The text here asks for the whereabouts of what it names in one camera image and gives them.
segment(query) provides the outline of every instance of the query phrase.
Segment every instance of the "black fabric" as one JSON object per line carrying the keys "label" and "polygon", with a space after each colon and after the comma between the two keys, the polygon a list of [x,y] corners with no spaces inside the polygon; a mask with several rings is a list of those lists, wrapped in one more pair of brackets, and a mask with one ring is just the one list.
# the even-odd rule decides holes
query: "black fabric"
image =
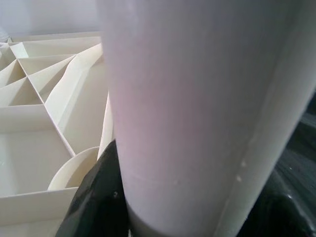
{"label": "black fabric", "polygon": [[316,96],[238,237],[316,237]]}
{"label": "black fabric", "polygon": [[78,188],[56,237],[127,237],[128,215],[115,141]]}

